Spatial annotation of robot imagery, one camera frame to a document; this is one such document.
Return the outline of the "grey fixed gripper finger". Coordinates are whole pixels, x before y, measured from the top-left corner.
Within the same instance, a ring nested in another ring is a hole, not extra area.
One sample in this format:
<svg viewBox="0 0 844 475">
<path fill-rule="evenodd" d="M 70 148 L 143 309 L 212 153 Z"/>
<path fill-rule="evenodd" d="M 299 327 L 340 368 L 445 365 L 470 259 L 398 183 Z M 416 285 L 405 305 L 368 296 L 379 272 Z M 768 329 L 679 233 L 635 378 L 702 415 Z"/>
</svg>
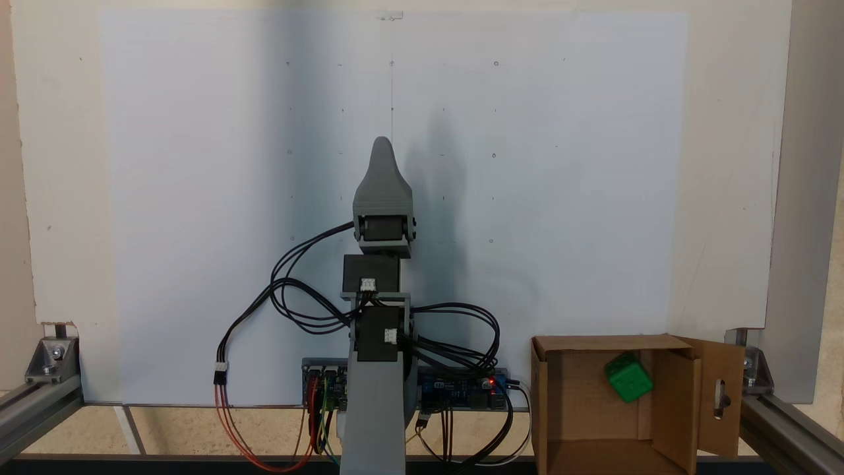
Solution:
<svg viewBox="0 0 844 475">
<path fill-rule="evenodd" d="M 355 192 L 355 207 L 412 206 L 412 189 L 399 171 L 391 141 L 375 138 L 367 172 Z"/>
</svg>

